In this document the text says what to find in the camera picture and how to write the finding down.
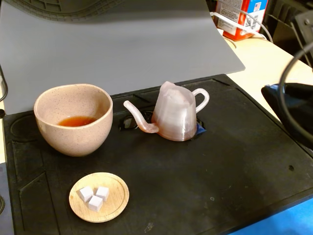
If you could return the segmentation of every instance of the gray paper sheet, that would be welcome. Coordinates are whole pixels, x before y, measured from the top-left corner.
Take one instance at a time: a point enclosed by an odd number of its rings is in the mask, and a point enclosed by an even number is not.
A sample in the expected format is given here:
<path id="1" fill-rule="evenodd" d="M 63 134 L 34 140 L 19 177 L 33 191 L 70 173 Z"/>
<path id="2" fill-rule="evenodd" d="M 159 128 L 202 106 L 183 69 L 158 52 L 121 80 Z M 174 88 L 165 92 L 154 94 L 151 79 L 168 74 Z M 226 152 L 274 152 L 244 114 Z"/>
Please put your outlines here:
<path id="1" fill-rule="evenodd" d="M 73 24 L 45 21 L 2 1 L 0 64 L 7 114 L 31 110 L 43 91 L 65 84 L 118 94 L 245 69 L 205 0 L 126 0 Z"/>

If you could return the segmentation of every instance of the translucent pink teapot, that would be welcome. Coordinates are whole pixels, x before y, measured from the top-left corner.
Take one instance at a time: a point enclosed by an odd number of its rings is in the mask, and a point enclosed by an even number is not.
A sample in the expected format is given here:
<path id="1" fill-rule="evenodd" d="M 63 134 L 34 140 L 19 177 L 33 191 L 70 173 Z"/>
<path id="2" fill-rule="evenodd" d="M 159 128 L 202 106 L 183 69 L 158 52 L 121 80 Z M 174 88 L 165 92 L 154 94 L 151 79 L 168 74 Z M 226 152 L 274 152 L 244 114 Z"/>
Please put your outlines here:
<path id="1" fill-rule="evenodd" d="M 204 101 L 196 107 L 195 96 L 204 95 Z M 128 100 L 124 106 L 134 116 L 138 127 L 147 133 L 158 133 L 171 141 L 186 141 L 197 131 L 196 113 L 209 102 L 210 96 L 204 89 L 190 90 L 165 82 L 157 98 L 152 123 L 147 123 L 140 111 Z"/>

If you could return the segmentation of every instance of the round wooden dish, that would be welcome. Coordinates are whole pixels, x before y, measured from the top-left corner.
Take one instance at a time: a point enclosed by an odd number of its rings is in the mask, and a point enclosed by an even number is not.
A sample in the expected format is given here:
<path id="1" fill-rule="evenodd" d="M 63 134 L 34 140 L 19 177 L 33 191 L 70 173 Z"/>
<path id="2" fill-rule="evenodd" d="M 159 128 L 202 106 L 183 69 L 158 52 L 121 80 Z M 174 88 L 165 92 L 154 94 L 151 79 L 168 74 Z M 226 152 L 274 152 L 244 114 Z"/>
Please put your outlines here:
<path id="1" fill-rule="evenodd" d="M 88 202 L 79 197 L 79 190 L 90 186 L 95 195 L 99 186 L 110 189 L 109 196 L 99 212 L 94 212 L 88 208 Z M 129 191 L 126 183 L 116 175 L 104 172 L 97 172 L 81 178 L 73 186 L 69 193 L 69 204 L 74 213 L 81 219 L 102 223 L 114 219 L 124 210 L 128 203 Z"/>

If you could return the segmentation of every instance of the ceramic bowl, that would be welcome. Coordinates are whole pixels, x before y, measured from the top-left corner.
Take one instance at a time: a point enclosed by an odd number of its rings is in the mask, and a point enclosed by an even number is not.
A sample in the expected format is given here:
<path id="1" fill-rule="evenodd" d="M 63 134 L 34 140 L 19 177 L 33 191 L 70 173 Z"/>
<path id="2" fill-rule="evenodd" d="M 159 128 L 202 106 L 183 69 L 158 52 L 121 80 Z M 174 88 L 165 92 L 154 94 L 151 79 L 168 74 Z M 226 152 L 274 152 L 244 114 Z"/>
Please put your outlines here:
<path id="1" fill-rule="evenodd" d="M 42 93 L 34 105 L 40 133 L 57 151 L 82 157 L 107 138 L 113 119 L 113 102 L 103 89 L 90 84 L 55 87 Z M 78 127 L 60 126 L 68 117 L 88 116 L 96 121 Z"/>

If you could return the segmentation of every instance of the tea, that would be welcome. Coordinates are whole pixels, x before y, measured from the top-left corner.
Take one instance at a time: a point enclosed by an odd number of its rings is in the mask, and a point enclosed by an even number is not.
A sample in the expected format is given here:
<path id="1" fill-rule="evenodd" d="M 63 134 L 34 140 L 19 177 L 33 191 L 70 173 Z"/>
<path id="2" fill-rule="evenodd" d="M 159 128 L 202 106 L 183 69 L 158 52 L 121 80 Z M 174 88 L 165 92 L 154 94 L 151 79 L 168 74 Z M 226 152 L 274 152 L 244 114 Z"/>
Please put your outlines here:
<path id="1" fill-rule="evenodd" d="M 58 123 L 60 126 L 70 126 L 70 127 L 76 127 L 76 126 L 85 126 L 90 123 L 93 123 L 96 121 L 94 117 L 87 117 L 87 116 L 74 116 L 74 117 L 68 117 Z"/>

